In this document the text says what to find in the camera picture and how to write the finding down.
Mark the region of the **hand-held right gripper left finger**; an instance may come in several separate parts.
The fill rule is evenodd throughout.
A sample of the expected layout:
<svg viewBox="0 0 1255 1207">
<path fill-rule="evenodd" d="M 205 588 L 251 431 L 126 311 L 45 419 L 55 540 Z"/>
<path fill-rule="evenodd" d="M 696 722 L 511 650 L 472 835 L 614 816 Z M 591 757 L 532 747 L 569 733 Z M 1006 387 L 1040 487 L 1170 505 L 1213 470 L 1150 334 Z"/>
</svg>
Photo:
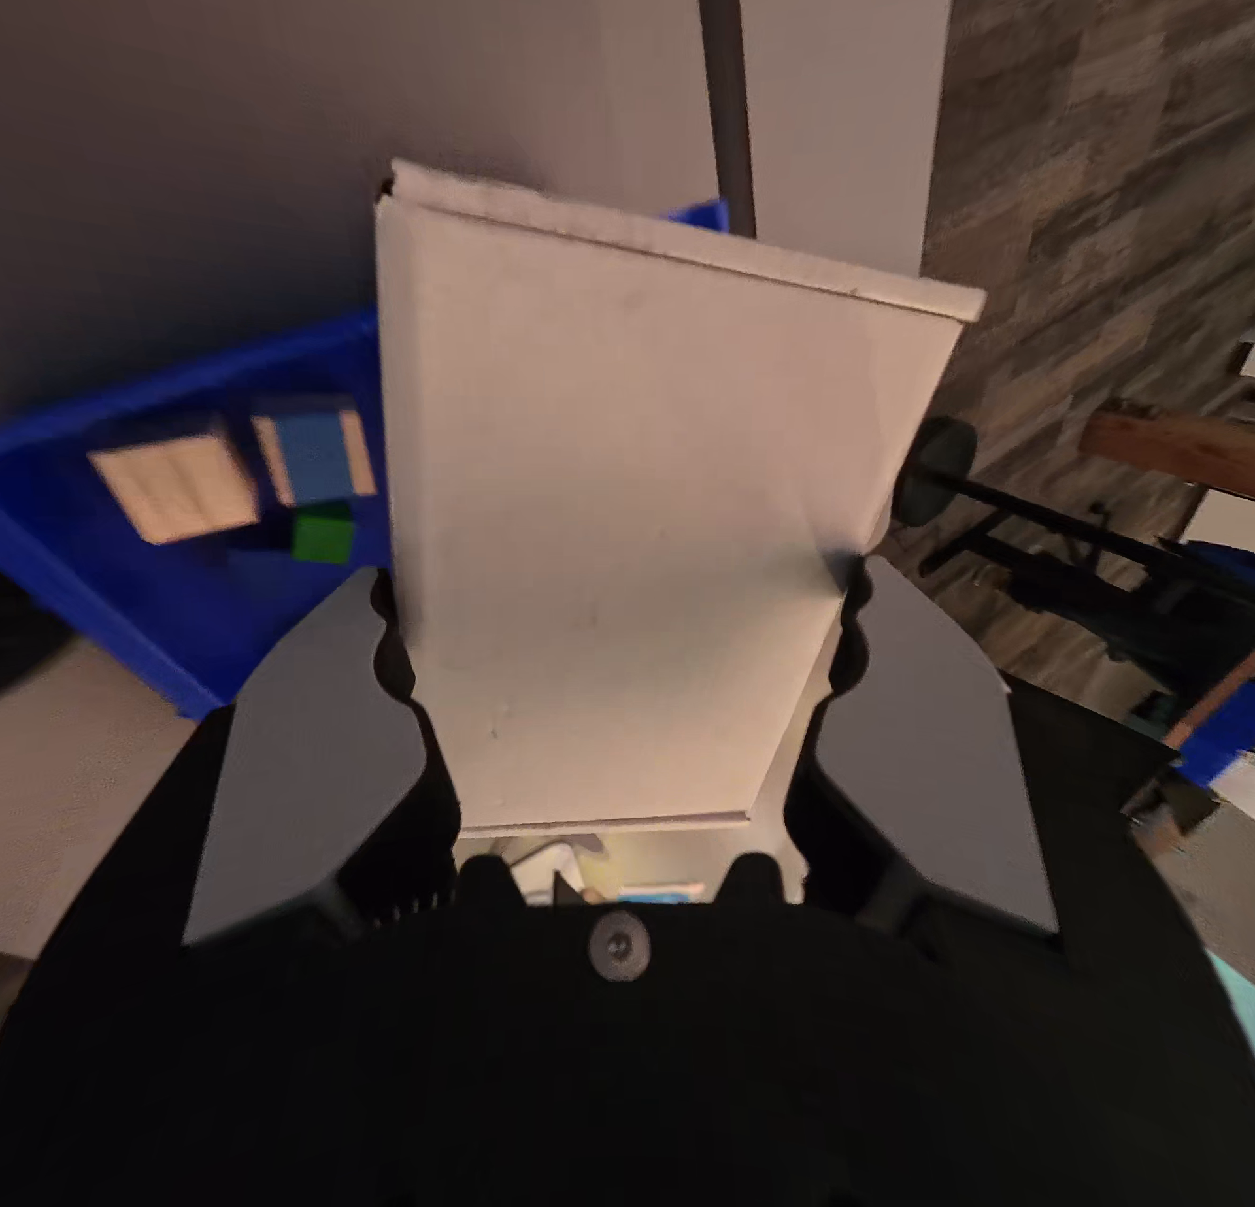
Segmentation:
<svg viewBox="0 0 1255 1207">
<path fill-rule="evenodd" d="M 185 944 L 289 913 L 354 938 L 450 897 L 461 803 L 389 571 L 353 571 L 242 686 Z"/>
</svg>

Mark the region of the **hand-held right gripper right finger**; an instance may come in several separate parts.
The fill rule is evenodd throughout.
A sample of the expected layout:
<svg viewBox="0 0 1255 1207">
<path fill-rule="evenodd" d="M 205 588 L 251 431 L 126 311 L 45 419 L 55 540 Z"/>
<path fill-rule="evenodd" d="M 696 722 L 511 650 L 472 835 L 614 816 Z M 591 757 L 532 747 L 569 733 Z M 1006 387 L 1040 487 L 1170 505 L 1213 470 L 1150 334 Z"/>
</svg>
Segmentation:
<svg viewBox="0 0 1255 1207">
<path fill-rule="evenodd" d="M 1058 932 L 1008 686 L 885 557 L 856 565 L 784 826 L 808 906 L 885 932 L 926 901 Z"/>
</svg>

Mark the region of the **white cardboard mailer box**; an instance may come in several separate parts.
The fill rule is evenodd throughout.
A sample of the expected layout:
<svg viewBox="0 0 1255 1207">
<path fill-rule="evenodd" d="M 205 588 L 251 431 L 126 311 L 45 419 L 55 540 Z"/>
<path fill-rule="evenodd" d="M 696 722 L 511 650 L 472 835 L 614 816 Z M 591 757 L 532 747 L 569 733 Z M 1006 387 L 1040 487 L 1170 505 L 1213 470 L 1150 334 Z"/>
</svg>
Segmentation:
<svg viewBox="0 0 1255 1207">
<path fill-rule="evenodd" d="M 405 161 L 376 251 L 462 835 L 741 825 L 984 290 Z"/>
</svg>

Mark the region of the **green wooden cube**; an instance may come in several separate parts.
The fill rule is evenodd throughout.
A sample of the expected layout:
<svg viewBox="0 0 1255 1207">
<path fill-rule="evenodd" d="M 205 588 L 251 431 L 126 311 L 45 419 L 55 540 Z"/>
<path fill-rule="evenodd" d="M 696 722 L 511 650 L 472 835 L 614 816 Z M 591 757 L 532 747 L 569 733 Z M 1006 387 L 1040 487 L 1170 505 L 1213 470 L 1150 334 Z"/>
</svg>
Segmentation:
<svg viewBox="0 0 1255 1207">
<path fill-rule="evenodd" d="M 354 552 L 354 512 L 347 500 L 297 507 L 291 512 L 289 555 L 297 562 L 348 565 Z"/>
</svg>

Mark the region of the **plain large wooden cube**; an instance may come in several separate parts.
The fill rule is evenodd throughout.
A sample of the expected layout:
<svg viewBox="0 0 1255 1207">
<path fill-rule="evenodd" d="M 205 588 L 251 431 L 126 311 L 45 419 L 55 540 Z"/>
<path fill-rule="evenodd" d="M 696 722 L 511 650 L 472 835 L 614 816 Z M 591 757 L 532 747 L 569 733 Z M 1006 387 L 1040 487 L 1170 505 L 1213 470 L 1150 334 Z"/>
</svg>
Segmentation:
<svg viewBox="0 0 1255 1207">
<path fill-rule="evenodd" d="M 86 457 L 145 543 L 182 543 L 261 522 L 257 482 L 218 422 L 89 449 Z"/>
</svg>

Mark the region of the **large wooden cube blue face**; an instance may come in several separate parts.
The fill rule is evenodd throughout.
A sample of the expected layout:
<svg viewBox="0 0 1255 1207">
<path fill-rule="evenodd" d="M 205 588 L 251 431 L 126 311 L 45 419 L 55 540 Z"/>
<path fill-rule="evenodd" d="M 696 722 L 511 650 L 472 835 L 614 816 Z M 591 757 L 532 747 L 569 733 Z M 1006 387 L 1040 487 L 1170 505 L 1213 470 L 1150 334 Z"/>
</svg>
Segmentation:
<svg viewBox="0 0 1255 1207">
<path fill-rule="evenodd" d="M 379 495 L 364 422 L 350 397 L 264 399 L 251 424 L 281 507 Z"/>
</svg>

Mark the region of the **brown wooden bar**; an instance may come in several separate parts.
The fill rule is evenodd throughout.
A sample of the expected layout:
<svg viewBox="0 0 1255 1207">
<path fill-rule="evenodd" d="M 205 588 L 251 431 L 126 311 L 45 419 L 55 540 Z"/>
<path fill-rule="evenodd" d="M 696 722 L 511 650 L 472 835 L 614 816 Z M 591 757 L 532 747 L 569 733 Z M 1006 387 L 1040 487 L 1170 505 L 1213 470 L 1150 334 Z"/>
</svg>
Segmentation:
<svg viewBox="0 0 1255 1207">
<path fill-rule="evenodd" d="M 1108 399 L 1091 412 L 1078 449 L 1254 500 L 1254 425 L 1245 422 Z"/>
</svg>

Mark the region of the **black metal frame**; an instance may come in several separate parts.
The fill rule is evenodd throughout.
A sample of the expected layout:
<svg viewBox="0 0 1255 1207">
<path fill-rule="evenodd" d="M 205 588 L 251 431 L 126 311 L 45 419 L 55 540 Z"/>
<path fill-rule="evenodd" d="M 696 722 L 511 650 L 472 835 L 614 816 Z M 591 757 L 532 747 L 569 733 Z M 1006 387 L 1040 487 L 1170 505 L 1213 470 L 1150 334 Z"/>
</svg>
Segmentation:
<svg viewBox="0 0 1255 1207">
<path fill-rule="evenodd" d="M 1110 529 L 1107 505 L 1078 518 L 973 478 L 978 431 L 963 419 L 927 416 L 890 498 L 899 527 L 931 524 L 958 498 L 989 514 L 926 555 L 931 576 L 971 555 L 1003 576 L 1031 612 L 1070 621 L 1133 664 L 1187 710 L 1254 653 L 1254 582 L 1172 542 L 1145 543 Z"/>
</svg>

